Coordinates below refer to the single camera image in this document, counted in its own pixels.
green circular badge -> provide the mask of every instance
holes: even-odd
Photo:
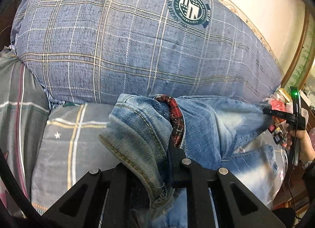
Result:
[[[169,10],[176,21],[188,25],[207,26],[210,17],[210,8],[201,0],[169,0]]]

silver screw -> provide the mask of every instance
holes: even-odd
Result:
[[[229,171],[226,168],[219,168],[219,173],[222,175],[226,175]]]
[[[95,174],[98,173],[98,170],[99,170],[98,168],[92,168],[92,169],[89,170],[89,173],[92,174],[92,175],[95,175]]]
[[[189,165],[189,164],[192,163],[192,160],[188,159],[188,158],[185,158],[185,159],[182,159],[182,163],[185,164],[185,165]]]

red plaid fabric strip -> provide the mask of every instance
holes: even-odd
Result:
[[[170,108],[170,123],[173,127],[170,142],[174,144],[175,147],[181,145],[182,138],[184,136],[184,116],[182,111],[178,107],[175,99],[168,95],[160,95],[154,98],[158,102],[166,103]]]

white wall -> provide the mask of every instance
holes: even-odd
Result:
[[[302,0],[231,0],[262,33],[284,71],[300,40],[305,5]]]

person's hand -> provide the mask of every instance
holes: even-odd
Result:
[[[292,137],[295,136],[295,130],[290,130],[287,133],[287,149],[292,145]],[[297,130],[296,137],[300,139],[300,156],[299,159],[305,165],[308,161],[315,159],[315,150],[313,149],[311,139],[306,130]]]

